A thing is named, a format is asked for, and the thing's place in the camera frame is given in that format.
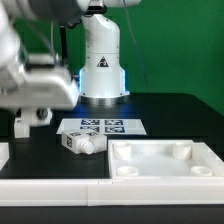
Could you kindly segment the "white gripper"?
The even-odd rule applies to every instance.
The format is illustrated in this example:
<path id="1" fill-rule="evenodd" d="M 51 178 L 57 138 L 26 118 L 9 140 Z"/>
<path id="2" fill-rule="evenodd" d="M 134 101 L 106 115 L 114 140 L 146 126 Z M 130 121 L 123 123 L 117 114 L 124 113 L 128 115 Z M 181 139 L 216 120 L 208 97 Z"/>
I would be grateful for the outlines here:
<path id="1" fill-rule="evenodd" d="M 0 93 L 0 108 L 52 108 L 72 110 L 78 101 L 77 84 L 66 68 L 33 69 L 11 93 Z"/>

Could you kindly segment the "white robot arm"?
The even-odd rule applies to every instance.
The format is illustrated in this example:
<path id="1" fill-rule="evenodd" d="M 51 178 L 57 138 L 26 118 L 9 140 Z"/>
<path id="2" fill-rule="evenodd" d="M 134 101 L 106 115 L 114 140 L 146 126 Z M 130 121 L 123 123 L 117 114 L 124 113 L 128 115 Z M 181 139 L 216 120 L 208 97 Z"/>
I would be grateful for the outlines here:
<path id="1" fill-rule="evenodd" d="M 0 0 L 0 107 L 72 109 L 80 96 L 116 99 L 128 94 L 125 72 L 119 64 L 120 30 L 103 16 L 109 7 L 134 6 L 141 0 Z M 24 18 L 29 24 L 45 20 L 85 29 L 86 61 L 80 82 L 54 64 L 45 68 L 36 57 L 36 68 L 27 67 L 19 35 L 11 21 Z"/>

